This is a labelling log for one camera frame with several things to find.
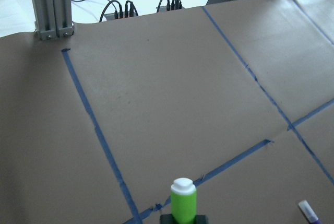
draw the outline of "white cap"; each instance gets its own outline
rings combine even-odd
[[[179,195],[189,195],[196,191],[196,187],[193,184],[193,181],[188,178],[178,178],[174,180],[171,190],[175,194]]]
[[[318,220],[318,217],[306,200],[299,202],[298,205],[310,223]]]

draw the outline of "gray equipment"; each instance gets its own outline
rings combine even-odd
[[[73,34],[71,0],[32,0],[32,3],[36,31],[41,40]]]

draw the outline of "marker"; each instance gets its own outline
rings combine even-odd
[[[321,224],[321,221],[306,200],[299,202],[298,205],[310,224]]]
[[[194,224],[196,218],[196,187],[187,178],[174,180],[171,186],[172,216],[177,224]]]

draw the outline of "blue tape line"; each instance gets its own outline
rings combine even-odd
[[[243,153],[241,153],[241,154],[237,155],[236,157],[234,157],[233,159],[225,162],[221,166],[213,169],[212,171],[207,173],[203,178],[196,179],[194,181],[194,185],[196,187],[202,185],[204,182],[210,180],[212,177],[215,177],[216,175],[220,174],[221,172],[225,171],[226,169],[230,168],[234,164],[236,164],[239,161],[245,159],[247,156],[251,155],[252,153],[256,152],[257,150],[259,150],[261,148],[263,148],[265,145],[267,145],[268,143],[271,143],[271,142],[272,141],[268,140],[268,139],[262,140],[261,142],[259,142],[255,146],[247,149]],[[145,211],[141,212],[140,213],[141,219],[144,220],[145,218],[149,217],[153,212],[159,211],[161,208],[167,206],[170,203],[171,203],[171,197],[169,196],[168,199],[165,201],[165,203],[163,205],[156,204],[156,206],[154,208],[148,208]],[[133,219],[128,220],[124,224],[133,224]]]
[[[131,194],[130,194],[130,191],[127,188],[127,185],[125,184],[125,182],[123,180],[123,177],[121,175],[121,171],[119,170],[119,168],[116,164],[116,161],[115,161],[115,159],[114,159],[114,157],[113,157],[113,155],[110,151],[110,148],[109,148],[109,146],[108,146],[108,144],[107,144],[107,142],[104,138],[104,135],[102,133],[100,125],[99,125],[99,123],[98,123],[98,121],[97,121],[97,119],[94,115],[92,107],[89,104],[89,101],[86,97],[85,92],[83,91],[84,89],[82,88],[82,86],[80,84],[80,81],[79,81],[79,78],[78,78],[78,76],[77,76],[77,74],[76,74],[76,72],[73,68],[72,62],[71,62],[71,60],[68,56],[68,53],[67,53],[69,50],[70,49],[62,49],[62,54],[63,54],[64,60],[65,60],[65,63],[67,65],[68,71],[69,71],[69,73],[72,77],[72,80],[74,82],[75,87],[77,88],[77,91],[78,91],[78,94],[80,95],[81,101],[84,104],[85,109],[86,109],[87,113],[89,114],[89,116],[90,116],[90,118],[91,118],[91,120],[92,120],[92,122],[95,126],[95,133],[96,133],[96,135],[97,135],[97,137],[100,141],[100,144],[103,148],[105,156],[108,159],[108,162],[109,162],[109,164],[110,164],[110,166],[111,166],[111,168],[112,168],[112,170],[113,170],[113,172],[114,172],[114,174],[115,174],[115,176],[118,180],[118,183],[119,183],[120,188],[121,188],[121,190],[124,194],[124,197],[125,197],[128,205],[129,205],[129,207],[130,207],[131,213],[134,217],[134,221],[135,221],[135,223],[142,223],[142,221],[140,219],[140,216],[139,216],[138,209],[135,205],[135,202],[133,201],[133,199],[131,197]]]
[[[334,103],[334,99],[326,102],[325,104],[319,106],[318,108],[316,108],[315,110],[313,110],[312,112],[310,112],[309,114],[305,115],[304,117],[301,117],[300,119],[296,120],[295,122],[293,122],[293,126],[296,127],[300,124],[302,124],[304,121],[308,120],[309,118],[311,118],[312,116],[314,116],[315,114],[317,114],[318,112],[321,112],[323,109],[329,107],[330,105],[332,105]]]
[[[299,8],[299,10],[305,15],[305,17],[318,29],[318,31],[332,44],[334,45],[334,42],[331,40],[331,38],[321,29],[321,27],[314,21],[312,18],[305,12],[305,10],[298,4],[297,0],[292,0],[293,3]]]
[[[282,111],[282,109],[277,105],[276,101],[273,99],[273,97],[265,90],[265,88],[261,85],[261,83],[258,81],[256,78],[255,74],[251,70],[251,68],[246,64],[244,59],[241,57],[239,52],[235,49],[231,41],[227,38],[227,36],[224,34],[223,30],[217,25],[215,20],[212,18],[212,16],[209,14],[209,12],[205,9],[205,7],[202,7],[203,11],[205,14],[208,16],[208,18],[211,20],[215,28],[218,30],[218,32],[222,35],[222,37],[225,39],[227,44],[231,47],[232,51],[235,53],[235,55],[238,57],[238,59],[241,61],[241,63],[245,66],[245,68],[248,70],[250,75],[254,78],[255,82],[257,85],[261,88],[261,90],[265,93],[267,98],[270,100],[270,102],[277,108],[278,112],[280,115],[284,118],[284,120],[287,122],[288,127],[292,129],[292,131],[295,133],[297,138],[300,140],[300,142],[304,145],[306,150],[311,154],[313,159],[317,162],[317,164],[320,166],[324,174],[327,176],[327,178],[331,181],[331,183],[334,185],[334,179],[333,177],[329,174],[329,172],[326,170],[325,166],[322,164],[322,162],[318,159],[318,157],[314,154],[314,152],[310,149],[310,147],[307,145],[301,134],[297,131],[297,129],[293,126],[289,118],[286,116],[286,114]]]
[[[234,157],[233,159],[229,160],[228,162],[224,163],[223,165],[213,169],[209,173],[207,173],[203,178],[199,178],[194,181],[195,186],[200,186],[204,182],[210,180],[212,177],[220,174],[221,172],[225,171],[227,168],[233,166],[234,164],[238,163],[239,161],[245,159],[247,156],[251,155],[252,153],[256,152],[260,148],[264,147],[268,143],[271,143],[271,140],[265,139],[256,144],[255,146],[249,148],[248,150],[244,151],[243,153],[239,154],[238,156]]]

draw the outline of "black holder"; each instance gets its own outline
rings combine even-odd
[[[160,224],[177,224],[172,214],[160,215]],[[209,224],[206,215],[196,215],[194,224]]]

